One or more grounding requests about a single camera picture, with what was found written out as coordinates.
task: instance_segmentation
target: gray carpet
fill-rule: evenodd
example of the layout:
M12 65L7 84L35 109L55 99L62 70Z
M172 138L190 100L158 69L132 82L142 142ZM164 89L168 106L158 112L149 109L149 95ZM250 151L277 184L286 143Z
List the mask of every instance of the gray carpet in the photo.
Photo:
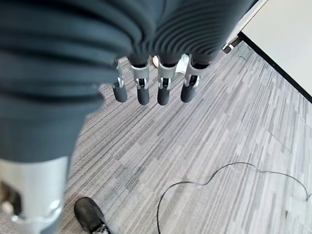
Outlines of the gray carpet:
M312 193L312 105L259 55L241 44L220 53L189 104L180 101L183 75L170 103L156 103L157 70L140 106L130 66L122 68L129 100L104 86L105 108L89 116L79 137L59 234L84 233L73 206L82 196L102 208L115 234L156 234L156 206L175 182L206 182L235 161L288 173ZM160 208L162 234L310 234L312 201L281 175L235 165L205 187L180 185ZM14 228L1 214L4 234Z

